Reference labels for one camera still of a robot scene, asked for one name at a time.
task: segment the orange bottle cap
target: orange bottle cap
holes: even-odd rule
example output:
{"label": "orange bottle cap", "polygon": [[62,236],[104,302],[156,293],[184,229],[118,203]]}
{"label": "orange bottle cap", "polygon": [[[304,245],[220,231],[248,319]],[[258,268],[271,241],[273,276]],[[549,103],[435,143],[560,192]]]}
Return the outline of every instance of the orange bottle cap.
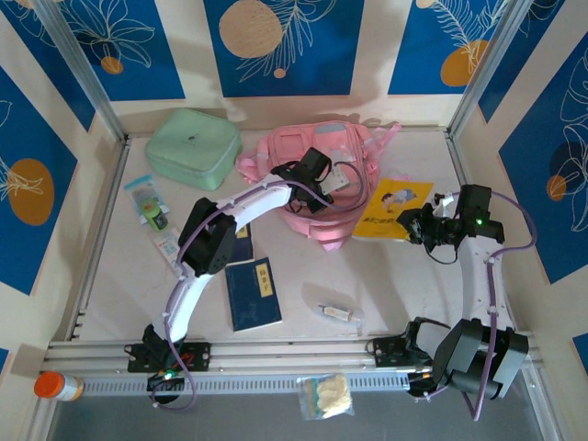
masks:
{"label": "orange bottle cap", "polygon": [[65,379],[59,372],[43,372],[35,381],[35,395],[41,398],[56,397],[65,386]]}

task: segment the small tube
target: small tube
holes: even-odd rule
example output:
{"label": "small tube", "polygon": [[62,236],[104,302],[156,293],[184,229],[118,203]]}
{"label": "small tube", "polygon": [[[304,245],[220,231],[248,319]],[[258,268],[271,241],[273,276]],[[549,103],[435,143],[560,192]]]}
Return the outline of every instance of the small tube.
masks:
{"label": "small tube", "polygon": [[356,327],[361,326],[360,311],[351,311],[332,305],[316,305],[313,310],[322,317],[336,320],[338,322],[350,323]]}

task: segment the plastic bag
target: plastic bag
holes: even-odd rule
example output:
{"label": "plastic bag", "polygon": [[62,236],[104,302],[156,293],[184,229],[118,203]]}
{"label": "plastic bag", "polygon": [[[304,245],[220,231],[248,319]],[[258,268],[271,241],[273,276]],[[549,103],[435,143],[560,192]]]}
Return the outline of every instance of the plastic bag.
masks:
{"label": "plastic bag", "polygon": [[343,374],[297,379],[300,409],[305,420],[324,420],[347,413],[353,415],[353,403]]}

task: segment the metal frame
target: metal frame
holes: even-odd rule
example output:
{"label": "metal frame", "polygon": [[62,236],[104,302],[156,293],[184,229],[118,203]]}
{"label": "metal frame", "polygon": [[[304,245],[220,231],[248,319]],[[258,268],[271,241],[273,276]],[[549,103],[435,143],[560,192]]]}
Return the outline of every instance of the metal frame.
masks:
{"label": "metal frame", "polygon": [[478,105],[481,94],[490,82],[498,64],[508,49],[513,37],[515,36],[520,23],[525,18],[526,13],[533,4],[534,0],[511,0],[503,18],[500,20],[498,27],[494,31],[490,43],[478,67],[469,80],[469,84],[459,101],[456,113],[447,126],[447,133],[451,140],[459,135],[463,130],[464,123],[468,120],[470,113]]}
{"label": "metal frame", "polygon": [[84,278],[80,284],[80,288],[77,292],[75,304],[73,306],[73,313],[70,317],[70,321],[67,327],[66,340],[76,338],[75,328],[78,325],[78,319],[85,315],[85,310],[90,301],[90,293],[94,286],[94,280],[96,278],[96,272],[98,270],[98,264],[100,262],[100,256],[104,249],[104,243],[107,238],[108,225],[112,218],[112,211],[114,210],[115,202],[117,200],[117,194],[119,192],[120,181],[129,157],[130,141],[126,140],[122,144],[119,152],[119,158],[114,169],[112,176],[110,177],[110,186],[108,187],[107,199],[105,206],[102,209],[102,216],[98,224],[96,236],[92,243],[92,251],[90,258],[87,262]]}
{"label": "metal frame", "polygon": [[[51,0],[31,0],[31,2],[41,24],[47,29],[97,113],[104,119],[121,146],[108,189],[105,208],[93,241],[92,253],[69,323],[67,338],[71,340],[76,337],[75,327],[78,324],[78,318],[84,316],[87,308],[130,144],[127,142],[128,137],[110,105],[106,91],[77,44],[59,7]],[[533,0],[511,1],[501,23],[494,32],[488,50],[484,53],[480,65],[466,88],[454,117],[445,130],[447,147],[460,184],[470,182],[470,176],[461,161],[457,137],[469,114],[477,106],[484,88],[490,81],[518,30],[518,24],[532,2]],[[442,129],[424,128],[422,130]],[[542,360],[532,334],[529,334],[529,340],[531,350],[522,371],[541,431],[546,439],[565,439],[563,426],[560,424],[561,419],[548,398],[548,383],[544,379]],[[281,387],[280,391],[283,392],[285,390],[291,391],[289,389],[292,388],[292,379],[299,375],[344,371],[352,381],[355,381],[354,387],[392,390],[399,385],[401,389],[406,389],[408,385],[405,383],[406,373],[425,372],[430,369],[429,367],[399,367],[376,371],[373,357],[369,356],[365,350],[367,342],[367,338],[361,337],[350,337],[346,340],[293,339],[286,342],[276,340],[211,342],[213,346],[210,354],[209,372],[195,373],[194,377],[198,381],[198,388],[202,388],[199,393],[203,391],[206,393],[206,390],[209,390],[210,393],[235,393],[237,390],[251,392],[252,388],[257,393],[264,393],[264,391],[276,393],[276,383],[271,383],[268,387],[266,383],[260,384],[257,381],[283,381],[277,386],[278,389]],[[128,356],[124,352],[124,346],[132,343],[136,342],[80,342],[76,340],[53,342],[49,345],[42,370],[58,370],[84,377],[88,381],[91,394],[106,393],[111,396],[127,393],[144,394],[145,390],[136,385],[144,384],[146,374],[130,374],[126,371]],[[231,379],[233,384],[236,384],[234,383],[236,381],[238,386],[232,387],[230,385],[228,388],[218,386],[225,379]],[[382,381],[385,382],[385,379],[397,379],[398,382],[392,380],[392,386],[385,385],[382,383]],[[55,401],[38,400],[33,423],[26,433],[26,438],[23,439],[45,439],[49,433],[54,409]]]}
{"label": "metal frame", "polygon": [[[347,337],[333,340],[306,338],[280,340],[213,341],[208,372],[195,372],[195,377],[208,375],[276,375],[344,372],[375,372],[373,356],[366,352],[373,338]],[[54,342],[49,345],[42,370],[56,370],[83,378],[140,377],[127,372],[129,360],[126,345],[135,341]],[[430,367],[395,367],[390,372],[428,372]]]}
{"label": "metal frame", "polygon": [[125,140],[125,132],[114,109],[110,105],[108,95],[77,43],[75,35],[68,26],[59,7],[52,0],[31,0],[41,25],[55,43],[58,51],[72,71],[84,93],[103,118],[108,129],[119,140]]}

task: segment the small glass vial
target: small glass vial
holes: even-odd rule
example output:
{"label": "small glass vial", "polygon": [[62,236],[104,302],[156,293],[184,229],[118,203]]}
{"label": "small glass vial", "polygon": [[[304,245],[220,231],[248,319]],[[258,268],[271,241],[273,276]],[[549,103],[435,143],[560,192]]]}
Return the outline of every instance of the small glass vial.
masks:
{"label": "small glass vial", "polygon": [[43,372],[35,381],[35,395],[59,401],[77,400],[84,390],[84,381],[59,372]]}
{"label": "small glass vial", "polygon": [[361,311],[350,311],[331,305],[316,305],[314,311],[338,322],[348,323],[357,328],[361,326],[361,316],[363,315]]}

